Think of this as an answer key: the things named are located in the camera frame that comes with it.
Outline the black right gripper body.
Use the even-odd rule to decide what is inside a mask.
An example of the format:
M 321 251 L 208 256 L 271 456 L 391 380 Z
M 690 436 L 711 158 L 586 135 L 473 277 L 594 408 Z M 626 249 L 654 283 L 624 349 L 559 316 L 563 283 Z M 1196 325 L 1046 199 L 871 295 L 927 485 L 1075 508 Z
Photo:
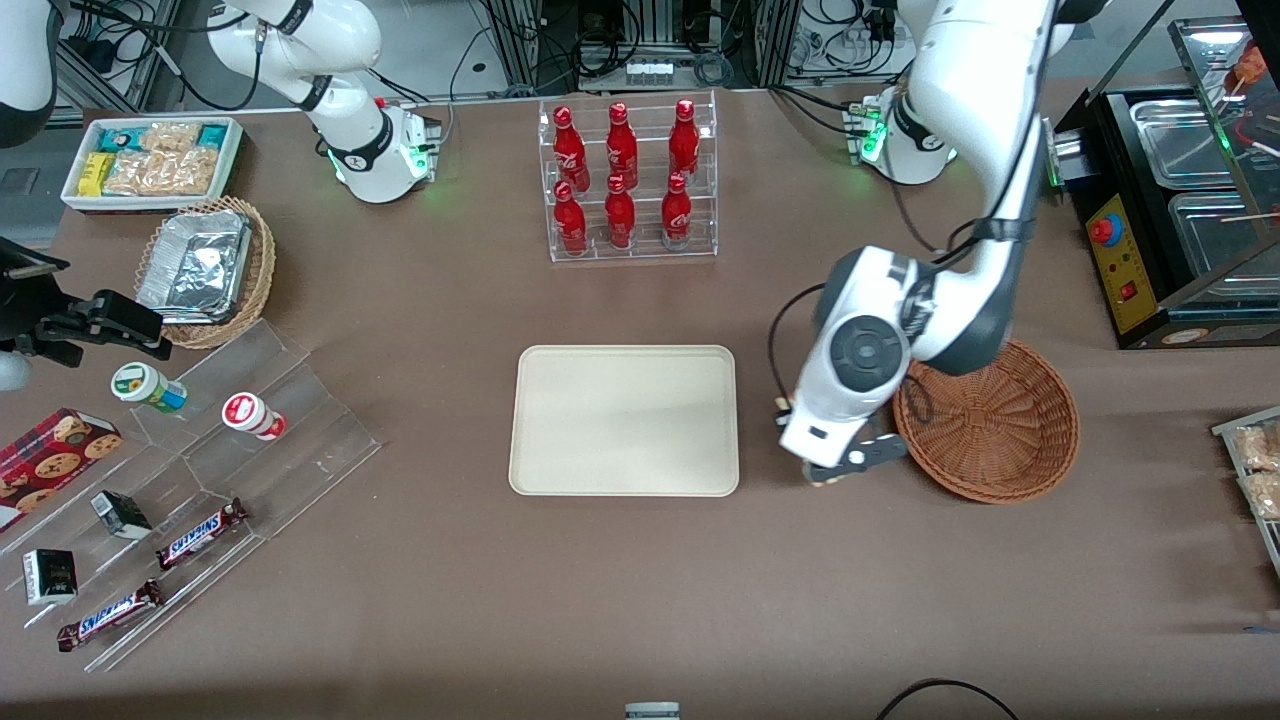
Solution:
M 8 238 L 1 240 L 3 350 L 46 357 L 64 366 L 81 364 L 81 342 L 97 343 L 82 301 L 64 293 L 55 274 L 70 264 Z

